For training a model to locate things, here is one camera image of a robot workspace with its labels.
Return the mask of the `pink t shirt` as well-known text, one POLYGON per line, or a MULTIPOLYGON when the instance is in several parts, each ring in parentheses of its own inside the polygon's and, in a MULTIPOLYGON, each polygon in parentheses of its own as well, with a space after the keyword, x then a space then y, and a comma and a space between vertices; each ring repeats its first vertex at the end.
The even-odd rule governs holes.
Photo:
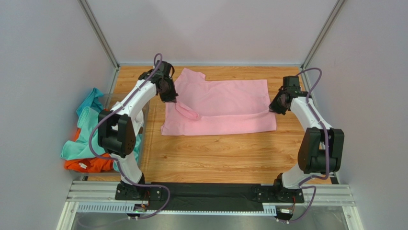
POLYGON ((184 68, 175 81, 175 103, 167 103, 163 136, 208 136, 276 131, 269 111, 267 80, 207 81, 184 68))

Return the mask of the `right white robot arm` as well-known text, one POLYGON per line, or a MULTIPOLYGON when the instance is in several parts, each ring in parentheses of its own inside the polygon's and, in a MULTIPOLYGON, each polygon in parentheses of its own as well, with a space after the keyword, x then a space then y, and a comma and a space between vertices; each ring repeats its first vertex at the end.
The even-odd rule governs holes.
POLYGON ((277 115, 295 114, 305 131, 297 155, 297 164, 274 180, 279 200, 287 194, 297 195, 302 185, 312 179, 326 180, 340 169, 344 132, 333 128, 317 111, 309 92, 303 91, 298 76, 286 76, 269 105, 277 115))

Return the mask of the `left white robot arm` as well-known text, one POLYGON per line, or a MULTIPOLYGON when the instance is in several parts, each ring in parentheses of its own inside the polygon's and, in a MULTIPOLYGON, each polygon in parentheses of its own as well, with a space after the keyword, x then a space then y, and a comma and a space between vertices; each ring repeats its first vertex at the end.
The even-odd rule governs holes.
POLYGON ((164 103, 175 103, 178 94, 172 76, 174 67, 166 61, 156 61, 154 69, 143 72, 133 90, 111 111, 98 116, 98 145, 117 165, 121 181, 116 200, 146 200, 149 187, 135 160, 136 136, 144 123, 144 106, 156 95, 164 103))

